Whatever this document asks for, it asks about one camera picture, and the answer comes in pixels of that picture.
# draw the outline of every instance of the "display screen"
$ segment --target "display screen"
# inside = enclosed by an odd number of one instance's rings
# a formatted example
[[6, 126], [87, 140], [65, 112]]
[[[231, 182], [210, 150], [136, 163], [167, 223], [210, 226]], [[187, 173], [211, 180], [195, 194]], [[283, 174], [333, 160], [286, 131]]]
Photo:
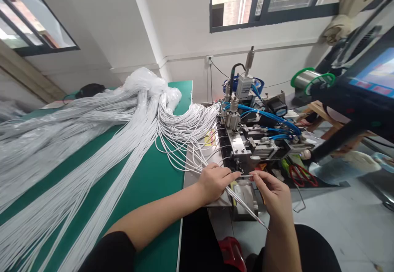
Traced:
[[350, 81], [351, 85], [394, 98], [394, 48], [388, 48]]

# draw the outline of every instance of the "person's left hand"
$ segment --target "person's left hand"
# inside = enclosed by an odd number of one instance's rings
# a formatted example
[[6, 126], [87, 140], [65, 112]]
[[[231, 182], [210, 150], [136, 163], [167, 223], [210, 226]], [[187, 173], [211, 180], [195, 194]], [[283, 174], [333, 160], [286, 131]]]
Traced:
[[207, 165], [200, 175], [196, 185], [202, 193], [204, 205], [214, 202], [224, 189], [241, 175], [239, 171], [231, 172], [228, 167], [220, 167], [216, 163]]

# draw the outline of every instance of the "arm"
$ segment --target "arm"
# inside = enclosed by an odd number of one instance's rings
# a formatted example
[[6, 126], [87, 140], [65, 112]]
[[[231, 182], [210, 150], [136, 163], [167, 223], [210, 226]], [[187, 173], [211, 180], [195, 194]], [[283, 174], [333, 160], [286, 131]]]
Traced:
[[267, 172], [251, 174], [270, 214], [263, 271], [302, 272], [289, 187]]
[[118, 220], [106, 234], [123, 231], [137, 251], [144, 249], [169, 225], [218, 199], [223, 190], [241, 175], [229, 168], [209, 164], [197, 183], [170, 196], [143, 205]]

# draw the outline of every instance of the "black sleeve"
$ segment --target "black sleeve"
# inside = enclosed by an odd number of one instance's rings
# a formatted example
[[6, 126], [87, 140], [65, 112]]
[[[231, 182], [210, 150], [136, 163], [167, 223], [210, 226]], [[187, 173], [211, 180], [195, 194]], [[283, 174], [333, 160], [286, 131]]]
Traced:
[[135, 248], [126, 233], [104, 236], [89, 253], [79, 272], [134, 271]]

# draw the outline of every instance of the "window frame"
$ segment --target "window frame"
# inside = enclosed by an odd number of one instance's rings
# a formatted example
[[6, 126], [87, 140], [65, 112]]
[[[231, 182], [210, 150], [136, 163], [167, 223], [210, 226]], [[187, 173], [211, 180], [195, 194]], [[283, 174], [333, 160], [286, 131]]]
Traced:
[[[298, 21], [303, 19], [312, 19], [327, 16], [336, 16], [339, 14], [339, 3], [331, 3], [324, 5], [316, 5], [318, 0], [311, 0], [310, 5], [303, 8], [287, 9], [268, 12], [271, 0], [264, 0], [261, 8], [261, 14], [256, 16], [258, 0], [252, 0], [250, 8], [249, 21], [247, 23], [237, 25], [225, 25], [220, 27], [212, 27], [212, 0], [209, 4], [209, 32], [223, 32], [228, 30], [237, 30], [241, 28], [251, 28], [263, 25], [273, 25], [289, 21]], [[362, 11], [375, 9], [383, 0], [373, 0]]]
[[51, 8], [48, 6], [48, 4], [44, 1], [41, 0], [42, 3], [48, 8], [48, 10], [51, 12], [53, 17], [56, 19], [56, 21], [60, 24], [60, 26], [63, 28], [65, 33], [68, 35], [68, 37], [71, 39], [71, 41], [74, 43], [75, 46], [70, 46], [70, 47], [63, 47], [63, 48], [52, 48], [50, 46], [50, 43], [46, 41], [34, 28], [34, 26], [25, 18], [25, 16], [14, 6], [12, 3], [12, 0], [2, 0], [13, 12], [18, 18], [29, 28], [29, 30], [32, 31], [33, 35], [40, 40], [42, 45], [34, 45], [33, 42], [0, 10], [0, 18], [19, 36], [21, 39], [28, 45], [26, 47], [20, 47], [20, 48], [13, 48], [19, 56], [25, 57], [25, 56], [33, 56], [33, 55], [40, 55], [40, 54], [49, 54], [49, 53], [60, 53], [60, 52], [65, 52], [65, 51], [72, 51], [72, 50], [80, 50], [79, 46], [77, 43], [74, 41], [72, 36], [69, 34], [69, 32], [66, 30], [66, 28], [62, 25], [62, 23], [59, 21], [59, 19], [56, 17], [56, 15], [53, 13]]

